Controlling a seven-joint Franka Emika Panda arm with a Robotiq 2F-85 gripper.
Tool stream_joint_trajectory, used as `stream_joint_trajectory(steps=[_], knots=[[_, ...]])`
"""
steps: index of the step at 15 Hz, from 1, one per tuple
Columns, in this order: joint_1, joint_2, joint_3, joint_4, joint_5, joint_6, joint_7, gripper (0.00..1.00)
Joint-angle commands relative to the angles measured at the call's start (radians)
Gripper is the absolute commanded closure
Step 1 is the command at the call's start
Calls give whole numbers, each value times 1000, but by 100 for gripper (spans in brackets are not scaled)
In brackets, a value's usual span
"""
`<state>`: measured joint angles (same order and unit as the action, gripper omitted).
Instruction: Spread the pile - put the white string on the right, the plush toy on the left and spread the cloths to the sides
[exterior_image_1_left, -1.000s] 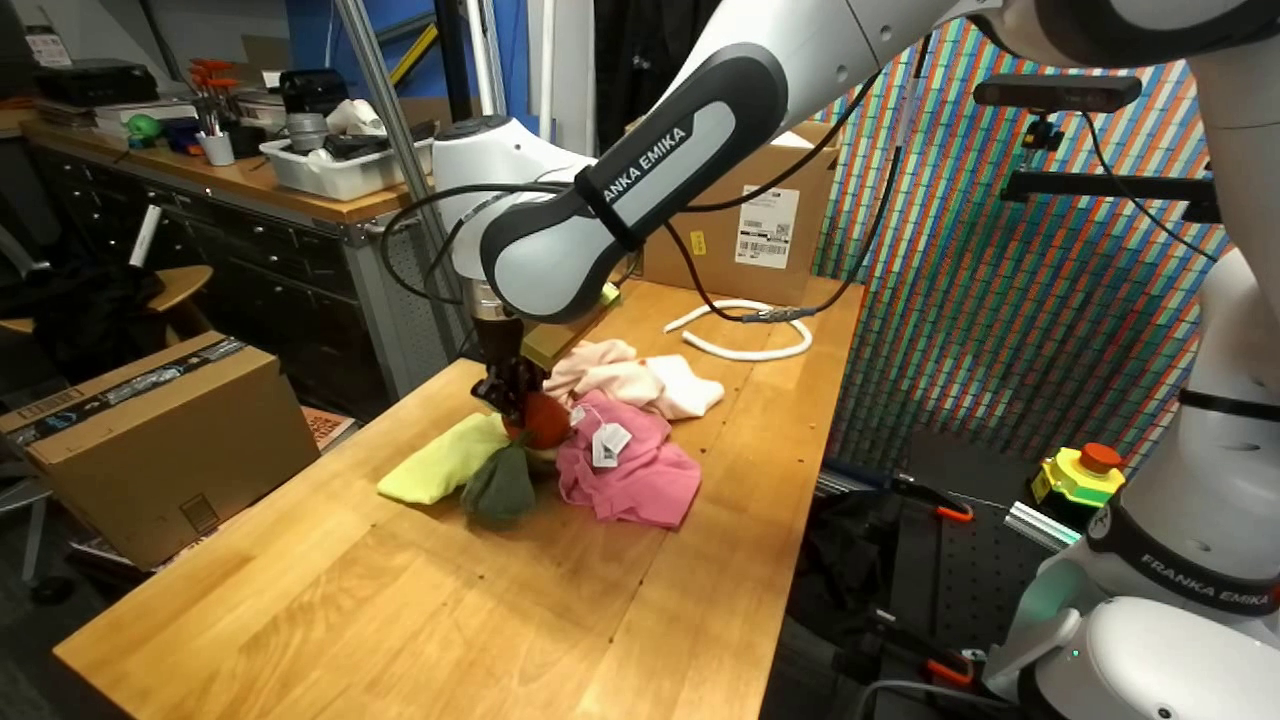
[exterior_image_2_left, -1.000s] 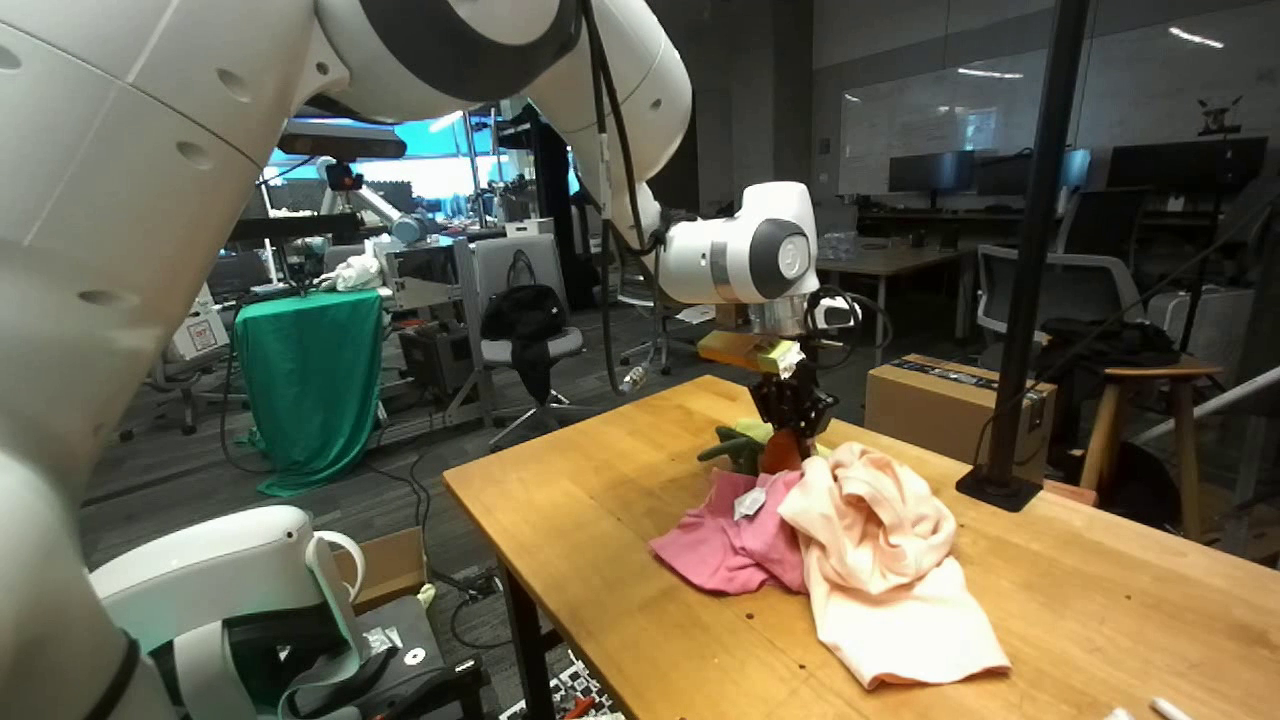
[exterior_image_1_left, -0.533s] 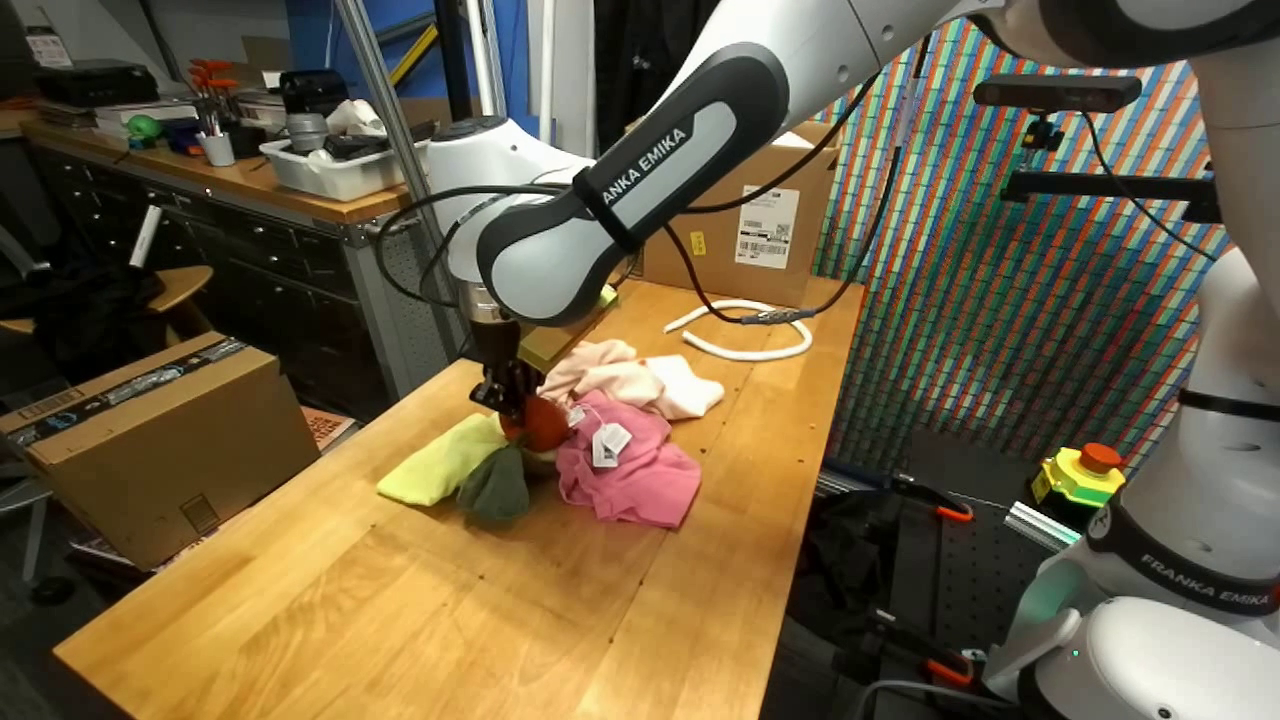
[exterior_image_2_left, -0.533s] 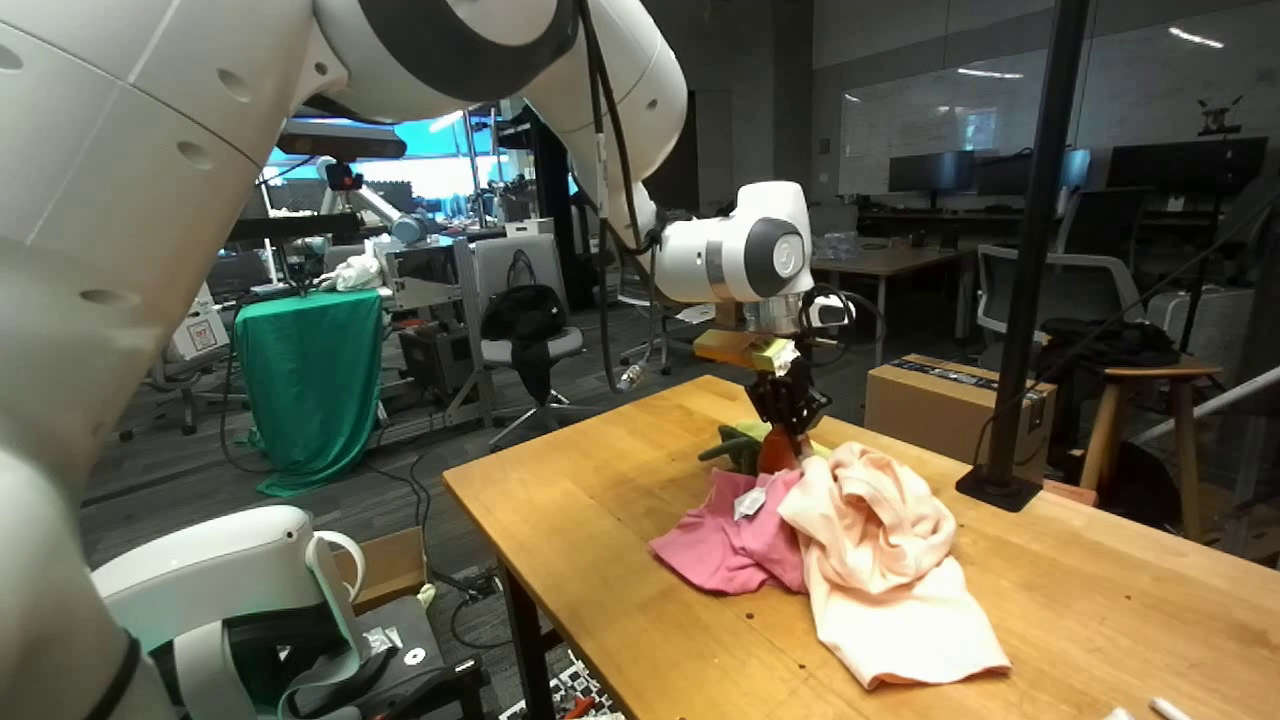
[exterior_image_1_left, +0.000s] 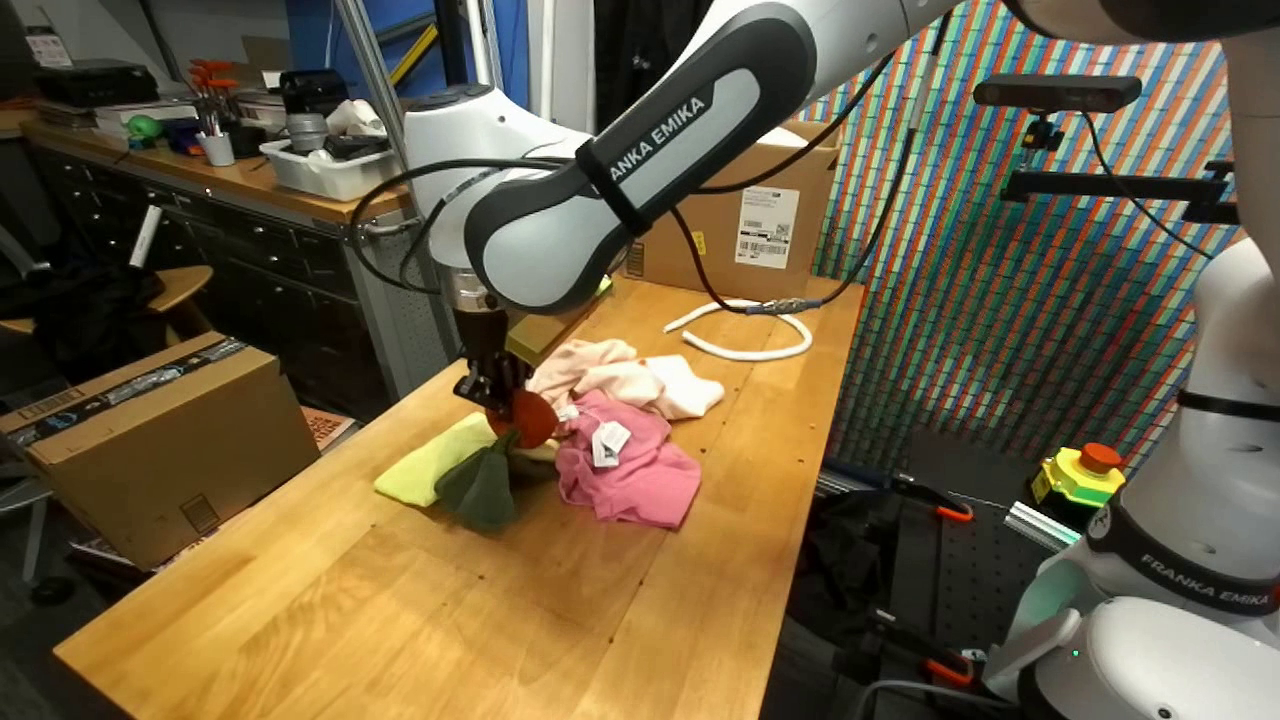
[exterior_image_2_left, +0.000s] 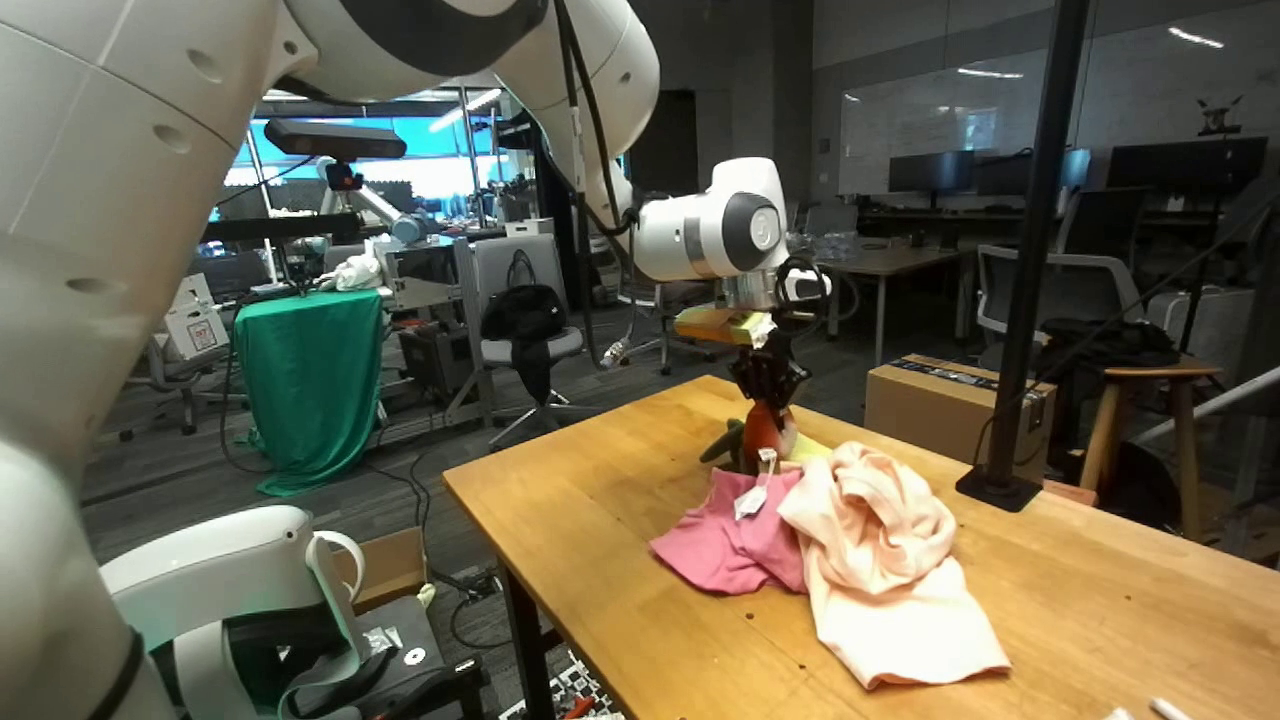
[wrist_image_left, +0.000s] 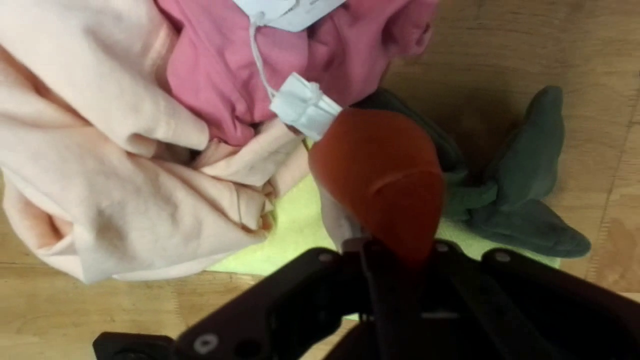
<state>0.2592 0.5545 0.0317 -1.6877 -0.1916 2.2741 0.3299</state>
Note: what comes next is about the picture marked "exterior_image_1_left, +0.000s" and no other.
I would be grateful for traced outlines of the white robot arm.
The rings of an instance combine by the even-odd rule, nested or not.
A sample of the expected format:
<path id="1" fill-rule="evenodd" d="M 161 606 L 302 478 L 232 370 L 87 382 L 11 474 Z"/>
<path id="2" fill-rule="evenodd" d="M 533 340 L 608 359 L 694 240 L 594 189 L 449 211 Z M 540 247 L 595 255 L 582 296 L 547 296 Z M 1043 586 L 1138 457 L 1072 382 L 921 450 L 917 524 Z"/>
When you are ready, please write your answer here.
<path id="1" fill-rule="evenodd" d="M 489 309 L 570 311 L 683 194 L 819 92 L 889 59 L 959 0 L 711 0 L 675 63 L 583 137 L 459 88 L 409 117 L 409 160 L 438 211 L 430 255 Z M 1197 359 L 1179 401 L 1270 417 L 1280 342 L 1280 0 L 1004 0 L 1049 40 L 1216 45 L 1243 244 L 1206 270 Z"/>

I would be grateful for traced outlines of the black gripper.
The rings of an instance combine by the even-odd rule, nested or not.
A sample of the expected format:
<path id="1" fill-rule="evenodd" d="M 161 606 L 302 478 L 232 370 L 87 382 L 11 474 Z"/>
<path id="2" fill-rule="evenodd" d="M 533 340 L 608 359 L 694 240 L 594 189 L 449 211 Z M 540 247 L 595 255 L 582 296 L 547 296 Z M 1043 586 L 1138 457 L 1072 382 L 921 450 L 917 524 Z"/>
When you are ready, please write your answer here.
<path id="1" fill-rule="evenodd" d="M 482 409 L 509 409 L 520 387 L 520 359 L 509 351 L 509 314 L 501 309 L 454 311 L 465 351 L 458 395 Z"/>

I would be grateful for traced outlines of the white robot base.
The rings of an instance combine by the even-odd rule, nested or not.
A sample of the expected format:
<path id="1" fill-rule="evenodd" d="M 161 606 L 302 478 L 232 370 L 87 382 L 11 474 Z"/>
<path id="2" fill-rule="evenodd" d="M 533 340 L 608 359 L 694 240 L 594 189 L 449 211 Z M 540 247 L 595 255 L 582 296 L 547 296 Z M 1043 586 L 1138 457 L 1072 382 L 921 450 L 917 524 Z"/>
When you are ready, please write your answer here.
<path id="1" fill-rule="evenodd" d="M 1219 29 L 1243 236 L 1138 474 L 1049 556 L 981 682 L 1049 720 L 1280 720 L 1280 24 Z"/>

